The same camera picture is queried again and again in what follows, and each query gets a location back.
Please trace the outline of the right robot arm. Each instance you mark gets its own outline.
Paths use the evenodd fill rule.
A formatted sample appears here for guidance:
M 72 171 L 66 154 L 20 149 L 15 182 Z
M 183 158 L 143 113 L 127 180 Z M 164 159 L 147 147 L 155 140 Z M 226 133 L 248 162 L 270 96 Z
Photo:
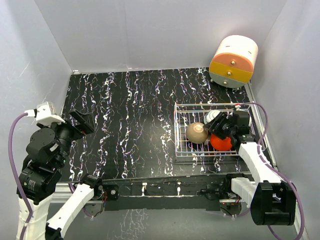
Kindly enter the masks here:
M 249 205 L 256 225 L 291 226 L 295 221 L 296 196 L 289 183 L 280 177 L 266 159 L 261 146 L 251 134 L 251 116 L 245 110 L 212 110 L 204 116 L 204 128 L 230 144 L 247 165 L 254 183 L 243 174 L 228 174 L 223 194 L 240 196 Z

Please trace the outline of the black bowl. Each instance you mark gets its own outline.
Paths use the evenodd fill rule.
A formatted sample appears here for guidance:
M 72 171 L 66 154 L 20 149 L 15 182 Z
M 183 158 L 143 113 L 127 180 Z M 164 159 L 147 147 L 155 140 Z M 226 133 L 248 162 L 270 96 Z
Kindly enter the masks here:
M 186 139 L 194 144 L 202 144 L 208 139 L 209 132 L 201 122 L 191 123 L 185 132 Z

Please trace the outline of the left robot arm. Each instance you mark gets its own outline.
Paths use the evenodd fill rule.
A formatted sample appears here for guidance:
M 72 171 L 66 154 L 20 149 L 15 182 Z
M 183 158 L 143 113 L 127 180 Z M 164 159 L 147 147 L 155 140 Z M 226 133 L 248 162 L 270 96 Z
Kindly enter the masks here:
M 92 113 L 72 109 L 69 114 L 77 121 L 76 125 L 61 118 L 47 105 L 26 110 L 23 114 L 35 118 L 39 130 L 30 137 L 27 156 L 16 179 L 18 240 L 62 240 L 87 202 L 101 198 L 104 193 L 102 179 L 86 174 L 61 209 L 52 218 L 47 218 L 72 143 L 95 131 Z

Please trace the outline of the red bowl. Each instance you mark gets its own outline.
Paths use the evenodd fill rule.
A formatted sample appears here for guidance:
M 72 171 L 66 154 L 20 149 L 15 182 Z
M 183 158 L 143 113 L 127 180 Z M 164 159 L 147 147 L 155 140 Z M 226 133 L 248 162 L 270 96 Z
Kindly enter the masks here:
M 229 137 L 221 139 L 214 134 L 210 135 L 210 144 L 217 151 L 229 151 L 233 147 Z

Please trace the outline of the blue white patterned bowl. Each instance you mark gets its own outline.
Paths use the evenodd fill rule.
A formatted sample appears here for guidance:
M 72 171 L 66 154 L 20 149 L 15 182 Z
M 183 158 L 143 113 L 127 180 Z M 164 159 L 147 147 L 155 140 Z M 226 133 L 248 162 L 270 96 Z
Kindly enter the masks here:
M 211 110 L 208 113 L 206 113 L 203 118 L 204 124 L 210 123 L 220 114 L 220 112 L 221 112 L 220 110 Z

